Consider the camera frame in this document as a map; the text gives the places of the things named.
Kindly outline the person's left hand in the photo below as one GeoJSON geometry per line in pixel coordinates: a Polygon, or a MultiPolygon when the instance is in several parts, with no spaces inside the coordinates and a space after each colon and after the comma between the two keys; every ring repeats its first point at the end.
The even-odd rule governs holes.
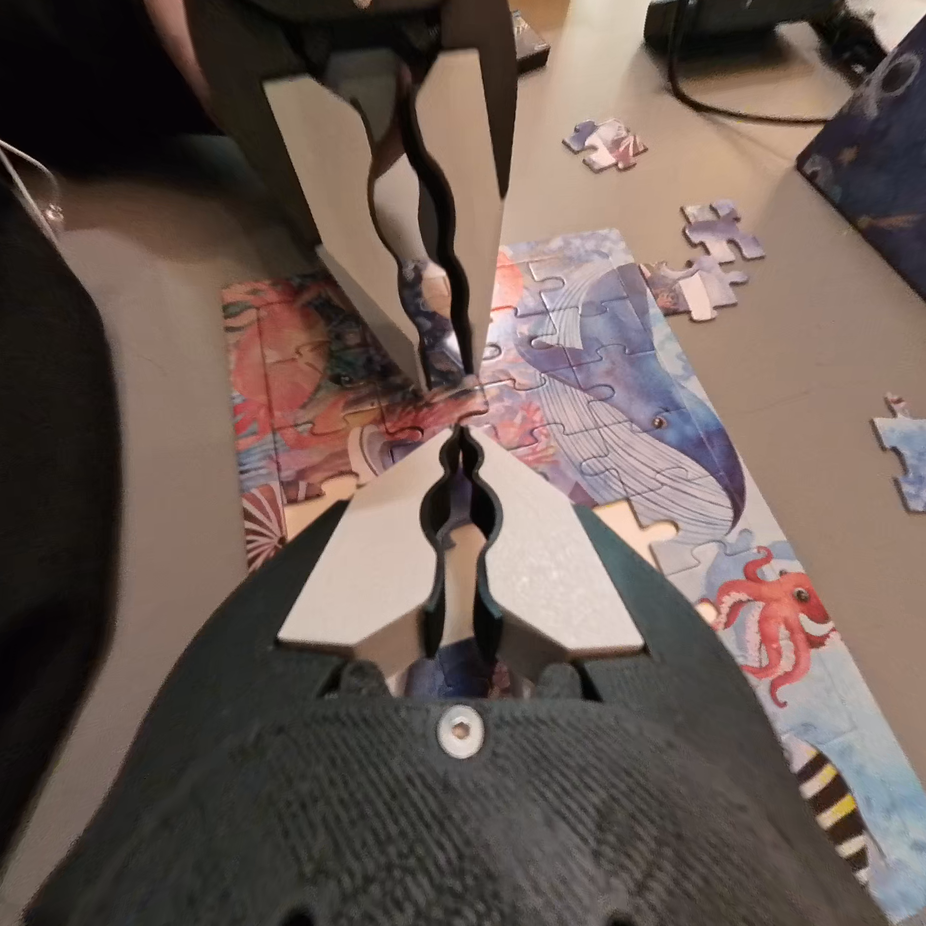
{"type": "Polygon", "coordinates": [[[197,102],[210,117],[210,91],[191,39],[185,1],[144,1],[158,39],[173,65],[184,78],[197,102]]]}

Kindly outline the assembled sea jigsaw puzzle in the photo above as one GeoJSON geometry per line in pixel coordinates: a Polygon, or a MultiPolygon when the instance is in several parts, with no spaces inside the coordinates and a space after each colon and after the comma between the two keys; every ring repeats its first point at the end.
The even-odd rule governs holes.
{"type": "Polygon", "coordinates": [[[656,567],[746,671],[800,793],[896,923],[924,923],[924,787],[615,230],[502,248],[480,381],[423,394],[323,269],[221,294],[247,569],[286,509],[457,423],[573,503],[669,522],[656,567]]]}

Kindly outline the black battery pack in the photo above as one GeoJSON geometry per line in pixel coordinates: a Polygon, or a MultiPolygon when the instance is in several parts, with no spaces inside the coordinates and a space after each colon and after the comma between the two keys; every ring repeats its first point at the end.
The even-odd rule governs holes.
{"type": "Polygon", "coordinates": [[[523,17],[519,9],[511,10],[515,40],[517,73],[523,76],[546,67],[550,44],[523,17]]]}

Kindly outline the white purple leaf puzzle piece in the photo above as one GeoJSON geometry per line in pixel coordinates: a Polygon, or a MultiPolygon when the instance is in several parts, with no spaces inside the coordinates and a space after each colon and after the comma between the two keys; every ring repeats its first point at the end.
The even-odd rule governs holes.
{"type": "Polygon", "coordinates": [[[636,166],[648,147],[616,119],[577,123],[562,144],[574,154],[583,155],[587,168],[599,174],[610,168],[626,171],[636,166]]]}

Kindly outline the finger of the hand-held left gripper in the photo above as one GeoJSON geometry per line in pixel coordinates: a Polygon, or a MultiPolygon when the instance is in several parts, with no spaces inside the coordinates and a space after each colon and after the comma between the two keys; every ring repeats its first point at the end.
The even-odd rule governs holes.
{"type": "Polygon", "coordinates": [[[473,377],[491,317],[504,211],[478,51],[439,52],[397,112],[405,153],[432,204],[430,242],[449,285],[462,370],[473,377]]]}
{"type": "Polygon", "coordinates": [[[308,74],[263,89],[317,227],[320,260],[401,372],[429,390],[419,331],[400,295],[400,261],[375,221],[361,110],[308,74]]]}

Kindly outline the blue white puzzle piece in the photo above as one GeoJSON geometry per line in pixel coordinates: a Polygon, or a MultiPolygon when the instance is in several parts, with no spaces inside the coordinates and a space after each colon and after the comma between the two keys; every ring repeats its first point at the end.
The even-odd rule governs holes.
{"type": "Polygon", "coordinates": [[[897,491],[910,513],[925,513],[925,419],[910,410],[901,396],[885,393],[888,417],[873,418],[874,434],[885,451],[899,459],[903,472],[895,478],[897,491]]]}

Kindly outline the illustrated puzzle box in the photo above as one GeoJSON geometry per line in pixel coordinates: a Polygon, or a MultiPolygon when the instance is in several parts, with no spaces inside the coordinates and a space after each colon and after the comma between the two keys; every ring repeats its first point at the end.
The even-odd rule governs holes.
{"type": "Polygon", "coordinates": [[[924,18],[797,156],[795,168],[924,298],[924,18]]]}

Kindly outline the purple blue puzzle piece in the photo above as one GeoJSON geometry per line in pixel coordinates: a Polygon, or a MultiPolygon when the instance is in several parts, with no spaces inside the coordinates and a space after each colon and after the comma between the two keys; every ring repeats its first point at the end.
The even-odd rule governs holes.
{"type": "Polygon", "coordinates": [[[758,260],[766,252],[758,238],[740,226],[741,216],[733,200],[718,199],[709,204],[685,204],[683,236],[693,246],[705,249],[719,264],[735,261],[735,248],[744,260],[758,260]]]}

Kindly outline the striped white purple puzzle piece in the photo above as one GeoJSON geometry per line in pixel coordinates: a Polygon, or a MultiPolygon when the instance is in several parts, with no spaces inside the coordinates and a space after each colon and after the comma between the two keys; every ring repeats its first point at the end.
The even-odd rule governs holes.
{"type": "Polygon", "coordinates": [[[664,261],[638,268],[665,317],[685,315],[694,322],[711,321],[718,309],[736,306],[736,287],[749,282],[746,272],[726,271],[712,256],[689,261],[682,270],[664,261]]]}

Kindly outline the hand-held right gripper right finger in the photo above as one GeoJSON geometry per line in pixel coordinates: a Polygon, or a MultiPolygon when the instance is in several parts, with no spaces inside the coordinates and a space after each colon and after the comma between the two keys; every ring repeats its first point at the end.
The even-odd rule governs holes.
{"type": "Polygon", "coordinates": [[[467,427],[463,471],[483,537],[473,601],[480,650],[532,684],[552,665],[642,653],[642,632],[567,496],[467,427]]]}

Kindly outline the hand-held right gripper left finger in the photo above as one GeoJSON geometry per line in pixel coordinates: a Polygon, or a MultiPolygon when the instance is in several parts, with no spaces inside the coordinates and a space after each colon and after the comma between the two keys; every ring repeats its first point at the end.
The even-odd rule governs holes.
{"type": "Polygon", "coordinates": [[[445,428],[356,491],[287,613],[284,647],[373,663],[390,691],[464,637],[463,560],[446,546],[455,464],[445,428]]]}

